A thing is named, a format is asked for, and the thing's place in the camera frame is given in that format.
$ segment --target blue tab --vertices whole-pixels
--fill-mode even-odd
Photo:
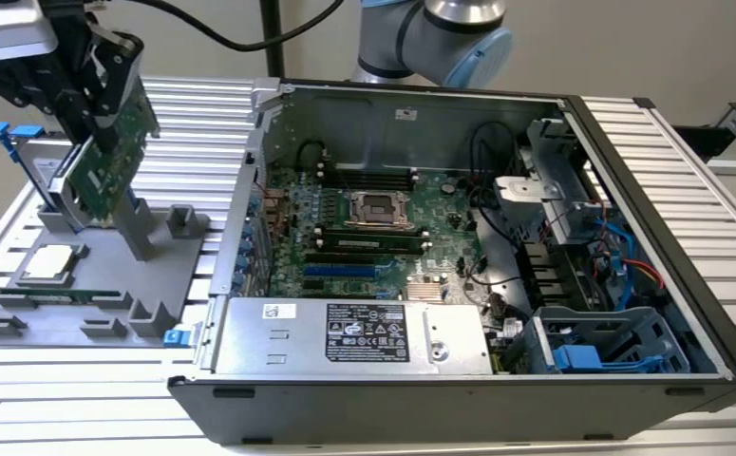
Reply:
[[[10,142],[10,135],[7,133],[9,128],[9,123],[0,122],[0,143],[7,150],[7,154],[10,155],[10,159],[13,160],[13,162],[18,162],[17,151],[14,150],[13,143]]]
[[[37,138],[42,135],[42,126],[39,125],[18,125],[10,131],[10,135],[15,138]]]
[[[592,345],[562,345],[553,350],[553,361],[558,371],[600,371],[602,369],[596,347]]]
[[[165,347],[184,347],[182,345],[184,331],[166,330],[162,337],[162,345]]]

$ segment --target black pcie slot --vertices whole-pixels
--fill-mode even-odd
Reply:
[[[302,297],[308,299],[377,299],[374,294],[325,294],[312,293],[304,294]]]
[[[305,254],[306,263],[373,264],[373,258],[349,254]]]

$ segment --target capacitor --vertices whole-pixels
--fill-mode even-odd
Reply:
[[[238,254],[248,255],[250,251],[252,251],[252,242],[249,242],[245,239],[241,239],[241,242],[238,242]]]
[[[236,269],[245,269],[245,267],[249,265],[249,260],[245,256],[236,256]]]
[[[246,222],[242,224],[242,227],[241,227],[241,236],[245,237],[245,238],[250,238],[250,237],[252,237],[252,224],[249,223],[249,221],[246,221]]]
[[[456,190],[454,185],[452,185],[450,183],[445,183],[444,185],[441,185],[441,193],[444,195],[449,195],[449,196],[454,195],[454,190]]]

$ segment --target barcode sticker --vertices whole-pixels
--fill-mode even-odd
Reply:
[[[296,318],[296,304],[264,304],[264,319]]]

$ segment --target sticker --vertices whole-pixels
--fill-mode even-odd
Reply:
[[[33,160],[33,166],[35,167],[35,170],[38,171],[39,175],[42,176],[46,182],[51,180],[51,176],[54,176],[54,171],[58,169],[59,165],[61,165],[59,160],[54,160],[54,159]]]
[[[369,240],[340,240],[337,245],[341,245],[342,247],[370,247],[373,249],[381,247],[378,242],[372,242]]]
[[[264,304],[264,320],[296,318],[296,304]]]
[[[401,304],[328,304],[325,330],[325,357],[329,361],[409,362]]]
[[[394,119],[397,121],[413,121],[418,118],[418,112],[414,109],[397,109]]]

